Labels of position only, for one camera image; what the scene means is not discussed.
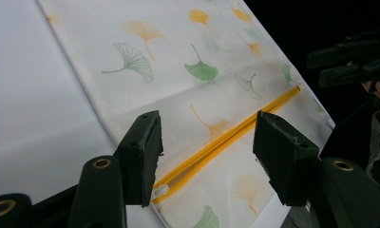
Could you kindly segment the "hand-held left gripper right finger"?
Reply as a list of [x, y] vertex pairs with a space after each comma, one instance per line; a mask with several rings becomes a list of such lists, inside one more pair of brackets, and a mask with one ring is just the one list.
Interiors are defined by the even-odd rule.
[[318, 163], [319, 147], [283, 118], [256, 114], [253, 153], [282, 204], [304, 206]]

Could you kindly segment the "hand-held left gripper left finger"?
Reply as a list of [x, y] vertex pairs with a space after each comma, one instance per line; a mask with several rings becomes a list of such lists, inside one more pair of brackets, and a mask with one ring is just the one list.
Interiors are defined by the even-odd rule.
[[150, 204], [162, 153], [160, 113], [158, 110], [143, 113], [130, 126], [114, 153], [121, 165], [125, 204], [142, 207]]

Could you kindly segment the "leaf print mesh laundry bag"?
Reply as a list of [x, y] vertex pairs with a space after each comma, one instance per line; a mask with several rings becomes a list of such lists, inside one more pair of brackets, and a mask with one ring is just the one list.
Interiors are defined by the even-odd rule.
[[243, 0], [38, 2], [113, 140], [160, 113], [151, 205], [165, 228], [280, 228], [288, 210], [253, 152], [257, 113], [317, 145], [333, 121]]

